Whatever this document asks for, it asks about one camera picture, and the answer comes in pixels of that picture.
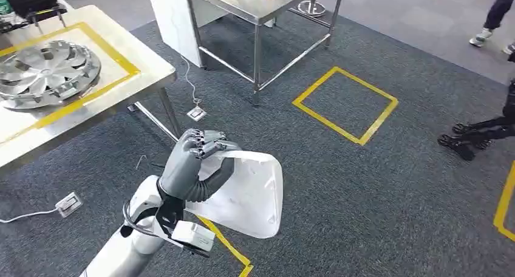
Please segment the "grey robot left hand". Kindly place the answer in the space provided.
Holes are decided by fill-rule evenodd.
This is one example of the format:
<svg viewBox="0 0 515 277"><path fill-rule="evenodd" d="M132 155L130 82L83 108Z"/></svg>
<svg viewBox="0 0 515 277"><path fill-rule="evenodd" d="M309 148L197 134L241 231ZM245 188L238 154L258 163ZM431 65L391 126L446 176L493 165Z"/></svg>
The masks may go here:
<svg viewBox="0 0 515 277"><path fill-rule="evenodd" d="M217 192L233 175L234 159L225 158L220 168L205 180L199 179L202 162L219 151L240 151L224 132L188 129L179 138L159 180L169 196L188 202L203 202Z"/></svg>

